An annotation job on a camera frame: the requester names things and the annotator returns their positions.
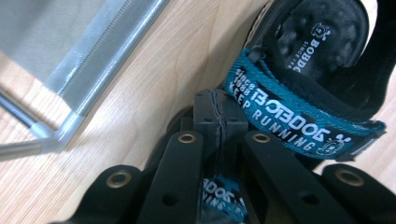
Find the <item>metal grommet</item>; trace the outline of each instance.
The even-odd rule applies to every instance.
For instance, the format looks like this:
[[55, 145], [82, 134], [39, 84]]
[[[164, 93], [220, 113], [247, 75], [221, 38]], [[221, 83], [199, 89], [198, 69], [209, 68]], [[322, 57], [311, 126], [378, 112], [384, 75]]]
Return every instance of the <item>metal grommet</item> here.
[[364, 180], [361, 178], [361, 176], [347, 169], [336, 170], [335, 176], [337, 176], [340, 181], [353, 187], [360, 187], [364, 185]]
[[120, 170], [109, 176], [106, 183], [110, 188], [118, 189], [127, 185], [131, 179], [132, 176], [129, 174], [129, 172]]
[[263, 133], [255, 133], [252, 136], [253, 140], [259, 143], [267, 143], [271, 140], [271, 138], [268, 135], [265, 135]]
[[184, 133], [178, 137], [178, 141], [180, 141], [182, 143], [186, 143], [186, 144], [192, 143], [195, 141], [195, 136], [190, 133]]

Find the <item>wooden floor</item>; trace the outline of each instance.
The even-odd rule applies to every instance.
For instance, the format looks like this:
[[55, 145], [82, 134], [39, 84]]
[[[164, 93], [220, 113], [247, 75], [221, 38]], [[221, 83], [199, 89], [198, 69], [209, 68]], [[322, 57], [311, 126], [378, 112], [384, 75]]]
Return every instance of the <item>wooden floor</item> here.
[[[67, 150], [0, 162], [0, 223], [67, 219], [106, 168], [127, 164], [142, 169], [169, 120], [191, 105], [195, 92], [214, 88], [225, 78], [265, 2], [171, 1]], [[54, 128], [70, 111], [62, 99], [4, 55], [0, 55], [0, 88]], [[393, 192], [395, 96], [393, 76], [387, 101], [375, 116], [388, 124], [388, 133], [352, 163]], [[0, 143], [32, 138], [1, 110], [0, 130]]]

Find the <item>velcro strap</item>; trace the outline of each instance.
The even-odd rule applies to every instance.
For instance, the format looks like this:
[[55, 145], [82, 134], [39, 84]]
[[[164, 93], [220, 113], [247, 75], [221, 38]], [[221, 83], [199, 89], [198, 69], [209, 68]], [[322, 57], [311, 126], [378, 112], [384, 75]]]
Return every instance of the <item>velcro strap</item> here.
[[285, 147], [312, 158], [353, 161], [385, 133], [381, 121], [351, 122], [317, 109], [279, 83], [265, 61], [254, 64], [250, 52], [243, 50], [233, 64], [226, 91], [252, 125]]

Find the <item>mounting hole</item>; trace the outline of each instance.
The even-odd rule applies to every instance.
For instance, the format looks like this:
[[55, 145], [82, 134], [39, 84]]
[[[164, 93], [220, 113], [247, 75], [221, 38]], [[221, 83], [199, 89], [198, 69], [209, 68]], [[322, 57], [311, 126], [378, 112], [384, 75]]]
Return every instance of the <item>mounting hole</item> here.
[[311, 193], [309, 191], [303, 191], [300, 193], [300, 199], [303, 200], [303, 202], [311, 204], [311, 205], [316, 205], [319, 204], [320, 200], [317, 195], [314, 193]]
[[353, 187], [360, 187], [364, 185], [364, 180], [361, 176], [355, 174], [352, 171], [347, 169], [338, 169], [335, 171], [335, 176], [342, 182], [353, 186]]
[[195, 136], [190, 133], [184, 133], [178, 137], [178, 141], [180, 141], [182, 143], [186, 143], [186, 144], [192, 143], [195, 141]]
[[180, 197], [178, 196], [178, 194], [174, 192], [169, 192], [163, 195], [163, 204], [165, 204], [166, 206], [169, 207], [174, 206], [178, 204], [179, 201], [180, 201]]
[[118, 189], [127, 185], [131, 179], [132, 176], [129, 174], [129, 172], [120, 170], [109, 176], [106, 183], [110, 188]]
[[268, 135], [265, 135], [263, 133], [255, 133], [252, 136], [253, 140], [259, 143], [267, 143], [271, 140], [271, 138]]

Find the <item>wooden table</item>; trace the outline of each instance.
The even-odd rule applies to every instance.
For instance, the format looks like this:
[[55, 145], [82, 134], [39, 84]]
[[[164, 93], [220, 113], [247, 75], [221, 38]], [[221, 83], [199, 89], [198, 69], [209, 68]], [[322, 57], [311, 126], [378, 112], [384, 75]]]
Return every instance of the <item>wooden table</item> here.
[[[195, 92], [225, 78], [265, 2], [171, 1], [64, 152], [0, 162], [0, 223], [67, 219], [106, 168], [142, 169], [169, 120], [191, 105]], [[61, 99], [4, 55], [0, 70], [1, 88], [53, 127], [62, 123], [69, 109]], [[352, 162], [394, 192], [395, 87], [393, 76], [375, 116], [388, 133]], [[32, 138], [4, 111], [0, 118], [1, 143]]]

